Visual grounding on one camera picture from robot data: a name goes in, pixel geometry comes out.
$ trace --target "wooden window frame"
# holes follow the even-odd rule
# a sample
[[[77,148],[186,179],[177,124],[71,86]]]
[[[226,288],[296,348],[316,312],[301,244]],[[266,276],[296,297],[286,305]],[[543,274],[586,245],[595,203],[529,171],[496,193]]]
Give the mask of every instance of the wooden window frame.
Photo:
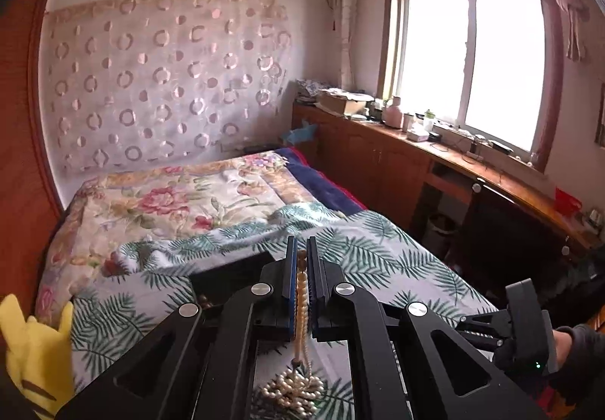
[[[392,95],[395,77],[398,73],[398,60],[405,53],[401,39],[390,39],[398,35],[397,17],[401,15],[402,0],[385,0],[384,24],[382,31],[382,52],[380,54],[380,73],[377,84],[378,96],[388,99]],[[555,0],[542,0],[544,15],[544,36],[546,39],[546,55],[544,60],[544,88],[540,104],[540,116],[536,125],[536,140],[538,161],[534,168],[544,172],[554,142],[561,95],[563,91],[563,29],[561,14]]]

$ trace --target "window pane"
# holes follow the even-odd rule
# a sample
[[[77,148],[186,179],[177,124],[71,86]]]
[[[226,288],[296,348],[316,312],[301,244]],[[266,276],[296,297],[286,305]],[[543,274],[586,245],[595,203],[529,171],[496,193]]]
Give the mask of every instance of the window pane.
[[[466,124],[530,151],[544,59],[540,0],[477,0],[477,47]]]
[[[467,55],[468,0],[410,0],[399,94],[406,110],[458,117]]]

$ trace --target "plush toy ear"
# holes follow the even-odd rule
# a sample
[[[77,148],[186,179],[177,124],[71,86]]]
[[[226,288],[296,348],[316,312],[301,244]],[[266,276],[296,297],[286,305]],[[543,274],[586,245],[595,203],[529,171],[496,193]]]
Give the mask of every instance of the plush toy ear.
[[[26,346],[25,319],[13,294],[7,295],[0,303],[0,331],[8,349],[20,357]]]
[[[74,305],[71,302],[65,304],[61,311],[61,321],[59,323],[59,332],[63,336],[69,337],[71,333],[71,321],[73,319]]]

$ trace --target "cardboard box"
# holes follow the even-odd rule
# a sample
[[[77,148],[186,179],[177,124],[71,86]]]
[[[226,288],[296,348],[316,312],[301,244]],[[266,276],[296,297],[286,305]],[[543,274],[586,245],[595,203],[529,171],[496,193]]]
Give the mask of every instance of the cardboard box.
[[[342,115],[362,114],[366,105],[366,101],[352,101],[344,97],[337,97],[325,93],[320,94],[320,104]]]

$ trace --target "navy blue blanket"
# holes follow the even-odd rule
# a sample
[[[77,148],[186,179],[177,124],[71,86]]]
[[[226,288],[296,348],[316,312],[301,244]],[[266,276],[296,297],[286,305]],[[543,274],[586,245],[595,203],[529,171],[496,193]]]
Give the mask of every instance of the navy blue blanket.
[[[290,173],[323,205],[338,210],[345,215],[365,210],[353,195],[330,181],[321,172],[307,164],[305,158],[295,149],[277,149],[275,152],[288,159],[286,164]]]

